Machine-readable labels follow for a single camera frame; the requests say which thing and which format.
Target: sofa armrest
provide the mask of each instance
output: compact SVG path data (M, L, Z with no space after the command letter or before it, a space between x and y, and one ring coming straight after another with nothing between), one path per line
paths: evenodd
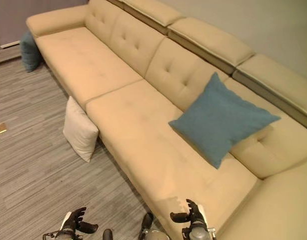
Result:
M26 24L34 37L85 26L87 5L49 11L27 18Z

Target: wall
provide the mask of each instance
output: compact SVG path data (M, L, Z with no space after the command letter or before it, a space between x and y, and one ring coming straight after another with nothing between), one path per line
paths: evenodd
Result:
M160 0L307 78L307 0Z
M19 41L29 16L86 4L87 0L0 0L0 46Z

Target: sofa seam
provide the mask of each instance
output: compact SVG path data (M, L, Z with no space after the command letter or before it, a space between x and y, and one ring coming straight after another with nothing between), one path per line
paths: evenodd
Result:
M148 69L149 69L150 65L152 64L153 59L154 59L154 57L156 56L159 47L161 46L161 44L163 44L163 41L164 41L165 39L167 39L167 37L166 37L166 35L163 35L163 38L162 38L161 41L158 43L157 47L155 48L155 50L154 50L154 52L153 52L153 54L152 54L152 57L151 57L150 60L149 60L148 66L147 66L147 68L146 68L146 70L145 70L145 72L144 72L144 75L143 75L143 79L146 80L145 77L146 77L146 75L147 75Z
M126 84L126 85L123 85L123 86L121 86L121 87L119 87L119 88L116 88L116 89L113 89L113 90L111 90L111 91L108 91L108 92L102 93L102 94L100 94L100 95L97 95L97 96L94 96L94 97L89 98L89 99L85 102L85 104L84 104L84 105L85 105L86 112L87 112L87 104L89 104L89 103L91 103L91 102L93 102L93 101L95 101L95 100L97 100L97 99L99 99L99 98L101 98L101 97L103 97L103 96L105 96L105 95L107 95L107 94L110 94L110 93L112 93L112 92L115 92L115 91L117 91L117 90L120 90L120 89L122 89L122 88L124 88L124 87L127 87L127 86L130 86L130 85L132 85L132 84L141 82L142 80L145 80L145 79L144 79L143 77L141 77L141 79L139 79L139 80L130 82L130 83L128 83L128 84Z

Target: gray carpet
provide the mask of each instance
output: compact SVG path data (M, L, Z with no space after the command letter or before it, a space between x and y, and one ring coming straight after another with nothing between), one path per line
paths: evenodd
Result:
M21 59L0 64L0 240L42 239L82 206L99 224L85 240L105 228L136 239L148 207L100 141L91 163L76 155L62 133L66 102L44 65L26 73Z

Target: beige leather sofa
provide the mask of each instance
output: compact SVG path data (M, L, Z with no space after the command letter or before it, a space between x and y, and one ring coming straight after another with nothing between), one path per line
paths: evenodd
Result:
M307 128L230 77L252 49L154 0L111 2L35 15L27 25L166 232L182 239L187 224L169 214L185 211L189 198L203 205L219 240L307 240ZM281 117L235 145L219 169L168 125L214 72Z

